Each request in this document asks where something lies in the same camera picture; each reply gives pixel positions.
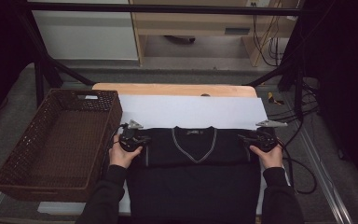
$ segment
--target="hand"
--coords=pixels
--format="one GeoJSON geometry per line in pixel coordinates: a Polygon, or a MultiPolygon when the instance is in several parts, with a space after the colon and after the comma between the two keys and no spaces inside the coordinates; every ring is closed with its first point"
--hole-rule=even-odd
{"type": "Polygon", "coordinates": [[[260,148],[255,146],[250,146],[250,149],[260,157],[264,167],[266,169],[271,167],[283,167],[282,163],[282,147],[277,145],[270,152],[264,152],[260,148]]]}
{"type": "Polygon", "coordinates": [[[142,147],[136,148],[133,152],[124,150],[118,142],[119,135],[113,137],[113,147],[109,149],[109,158],[111,165],[119,165],[124,168],[129,168],[132,159],[141,153],[142,147]]]}

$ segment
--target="white cabinet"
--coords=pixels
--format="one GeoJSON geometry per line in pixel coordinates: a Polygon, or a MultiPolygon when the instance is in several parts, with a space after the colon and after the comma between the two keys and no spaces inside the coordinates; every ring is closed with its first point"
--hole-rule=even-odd
{"type": "MultiPolygon", "coordinates": [[[[32,0],[32,2],[128,4],[127,0],[32,0]]],[[[138,60],[128,12],[34,11],[48,49],[55,59],[138,60]]]]}

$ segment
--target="floor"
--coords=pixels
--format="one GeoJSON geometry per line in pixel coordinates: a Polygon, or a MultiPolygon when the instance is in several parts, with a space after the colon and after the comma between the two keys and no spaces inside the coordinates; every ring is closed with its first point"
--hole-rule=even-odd
{"type": "MultiPolygon", "coordinates": [[[[284,52],[284,44],[280,45],[280,52],[284,52]]],[[[73,67],[85,77],[101,82],[141,82],[141,83],[194,83],[194,84],[228,84],[240,85],[264,76],[274,67],[261,63],[252,67],[249,57],[239,38],[203,37],[196,36],[193,44],[185,39],[171,36],[151,36],[145,54],[143,66],[126,65],[119,69],[84,69],[73,67]]],[[[79,83],[71,78],[62,76],[67,87],[74,87],[79,83]]],[[[276,84],[279,77],[256,87],[257,95],[262,99],[269,119],[292,118],[294,95],[292,91],[279,92],[276,84]],[[269,93],[276,101],[270,101],[269,93]]],[[[314,85],[315,80],[305,80],[314,85]]],[[[6,106],[0,110],[0,164],[4,161],[16,141],[27,127],[35,112],[34,71],[25,69],[18,82],[13,86],[7,97],[6,106]]],[[[303,98],[304,110],[316,106],[311,94],[303,98]]],[[[277,135],[288,142],[296,134],[299,122],[293,120],[287,128],[277,130],[277,135]]],[[[308,223],[356,223],[358,224],[358,173],[350,161],[343,161],[337,155],[337,148],[331,133],[326,128],[317,110],[305,117],[300,133],[288,146],[288,152],[295,163],[294,177],[298,189],[298,200],[308,223]],[[320,157],[310,158],[312,149],[320,157]],[[314,180],[311,174],[321,173],[327,181],[317,180],[317,188],[312,193],[314,180]],[[335,214],[334,206],[342,202],[348,211],[351,222],[337,220],[342,214],[335,214]]],[[[4,218],[20,218],[18,223],[25,223],[24,219],[62,221],[70,223],[75,217],[52,217],[39,214],[38,203],[18,202],[5,197],[0,205],[0,223],[10,223],[4,218]]]]}

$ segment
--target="black sleeve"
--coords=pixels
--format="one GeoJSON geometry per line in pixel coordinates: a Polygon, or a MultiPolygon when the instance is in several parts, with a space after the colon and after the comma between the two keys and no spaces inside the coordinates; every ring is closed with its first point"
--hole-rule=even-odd
{"type": "Polygon", "coordinates": [[[76,224],[117,223],[118,203],[124,195],[126,172],[121,166],[109,166],[105,180],[97,183],[76,224]]]}
{"type": "Polygon", "coordinates": [[[264,190],[262,223],[304,223],[301,207],[292,187],[288,186],[284,169],[268,168],[263,173],[267,182],[264,190]]]}

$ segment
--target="brown wicker basket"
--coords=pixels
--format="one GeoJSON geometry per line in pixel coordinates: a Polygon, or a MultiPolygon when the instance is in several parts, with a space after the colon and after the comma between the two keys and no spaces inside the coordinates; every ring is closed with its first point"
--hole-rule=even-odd
{"type": "Polygon", "coordinates": [[[51,90],[1,167],[0,191],[20,201],[86,202],[121,116],[116,91],[51,90]]]}

